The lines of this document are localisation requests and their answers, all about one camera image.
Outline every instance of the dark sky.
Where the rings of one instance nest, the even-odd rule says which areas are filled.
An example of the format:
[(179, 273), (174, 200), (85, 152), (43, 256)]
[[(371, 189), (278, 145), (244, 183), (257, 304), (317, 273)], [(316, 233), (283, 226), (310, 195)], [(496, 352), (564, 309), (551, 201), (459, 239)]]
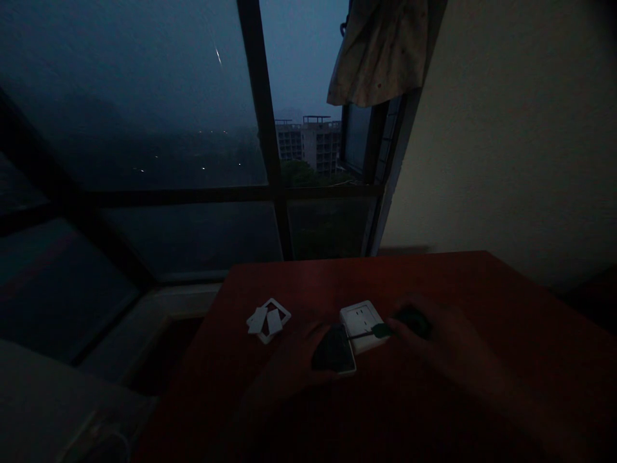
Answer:
[[(325, 100), (348, 0), (261, 6), (275, 112), (339, 119)], [(0, 50), (0, 85), (42, 132), (67, 97), (146, 131), (256, 125), (234, 0), (4, 0)]]

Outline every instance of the red table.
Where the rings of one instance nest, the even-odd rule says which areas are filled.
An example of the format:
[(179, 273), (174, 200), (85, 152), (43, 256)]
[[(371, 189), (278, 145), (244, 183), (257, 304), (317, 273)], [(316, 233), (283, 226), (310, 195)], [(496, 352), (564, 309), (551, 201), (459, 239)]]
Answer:
[[(604, 447), (617, 417), (617, 342), (487, 252), (246, 264), (234, 267), (155, 410), (136, 461), (202, 461), (242, 392), (280, 344), (247, 334), (274, 297), (301, 323), (337, 322), (371, 300), (382, 318), (416, 291), (460, 306), (530, 386)], [(357, 373), (285, 405), (256, 456), (289, 461), (528, 459), (531, 444), (500, 416), (404, 355), (398, 340), (356, 357)]]

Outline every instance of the building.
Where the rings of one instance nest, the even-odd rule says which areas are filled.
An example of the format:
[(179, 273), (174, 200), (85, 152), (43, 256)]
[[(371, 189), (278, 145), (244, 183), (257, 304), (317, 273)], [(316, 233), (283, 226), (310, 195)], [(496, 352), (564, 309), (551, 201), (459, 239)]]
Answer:
[(303, 159), (318, 174), (330, 177), (337, 171), (341, 149), (341, 122), (324, 122), (329, 116), (304, 116), (302, 119)]
[(276, 144), (281, 159), (302, 160), (301, 125), (290, 123), (291, 119), (275, 119)]
[(303, 116), (302, 124), (275, 119), (278, 156), (282, 160), (306, 161), (318, 174), (330, 177), (341, 149), (341, 122), (324, 122), (329, 116)]

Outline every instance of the hand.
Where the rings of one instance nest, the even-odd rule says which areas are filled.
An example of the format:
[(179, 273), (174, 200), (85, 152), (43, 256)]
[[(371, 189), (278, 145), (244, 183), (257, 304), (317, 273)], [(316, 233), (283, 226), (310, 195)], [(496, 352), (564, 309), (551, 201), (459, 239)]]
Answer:
[(326, 383), (337, 377), (334, 371), (311, 369), (313, 353), (328, 330), (329, 325), (310, 323), (281, 343), (253, 383), (262, 399), (273, 403), (284, 401), (306, 386)]
[(402, 322), (386, 320), (407, 347), (439, 373), (476, 395), (498, 394), (509, 386), (510, 375), (460, 309), (416, 294), (404, 296), (397, 305), (412, 305), (433, 325), (424, 340)]
[(428, 340), (398, 320), (389, 318), (386, 323), (412, 352), (513, 421), (548, 455), (566, 462), (594, 460), (579, 430), (509, 373), (460, 309), (420, 295), (406, 295), (398, 302), (399, 308), (409, 305), (433, 325)]

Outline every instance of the screwdriver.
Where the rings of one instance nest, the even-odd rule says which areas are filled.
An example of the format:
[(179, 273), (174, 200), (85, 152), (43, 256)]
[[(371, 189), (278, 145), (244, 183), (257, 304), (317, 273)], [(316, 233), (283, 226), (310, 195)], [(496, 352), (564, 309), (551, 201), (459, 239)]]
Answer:
[[(425, 340), (429, 338), (431, 330), (433, 329), (433, 326), (429, 323), (424, 314), (411, 306), (403, 307), (393, 318), (404, 323), (407, 328), (416, 334), (416, 336)], [(388, 325), (385, 323), (378, 323), (371, 331), (349, 336), (347, 339), (354, 340), (365, 336), (375, 336), (377, 339), (381, 339), (386, 336), (392, 336), (393, 334), (394, 332)]]

